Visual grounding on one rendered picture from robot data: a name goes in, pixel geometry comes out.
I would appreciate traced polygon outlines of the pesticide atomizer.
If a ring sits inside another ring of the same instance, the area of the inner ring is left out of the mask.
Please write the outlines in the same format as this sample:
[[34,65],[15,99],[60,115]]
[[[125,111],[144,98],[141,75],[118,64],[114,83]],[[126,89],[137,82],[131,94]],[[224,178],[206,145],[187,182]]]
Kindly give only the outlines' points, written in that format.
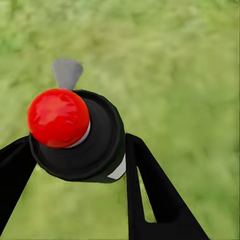
[[114,183],[126,174],[126,130],[103,95],[73,90],[83,65],[61,57],[51,64],[58,88],[39,94],[27,112],[29,145],[39,167],[67,182]]

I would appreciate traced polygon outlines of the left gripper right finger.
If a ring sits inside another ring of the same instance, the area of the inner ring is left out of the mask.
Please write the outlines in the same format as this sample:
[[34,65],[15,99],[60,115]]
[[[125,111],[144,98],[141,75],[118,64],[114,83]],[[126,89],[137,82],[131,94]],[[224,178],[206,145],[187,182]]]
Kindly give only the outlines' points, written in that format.
[[[145,142],[125,134],[129,240],[210,240]],[[156,222],[145,220],[137,167]]]

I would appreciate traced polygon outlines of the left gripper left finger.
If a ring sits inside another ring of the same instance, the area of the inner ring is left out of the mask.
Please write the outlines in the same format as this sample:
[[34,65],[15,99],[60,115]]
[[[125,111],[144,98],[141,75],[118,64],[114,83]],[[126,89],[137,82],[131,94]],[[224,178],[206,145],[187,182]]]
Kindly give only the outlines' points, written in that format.
[[29,135],[0,149],[0,236],[37,163]]

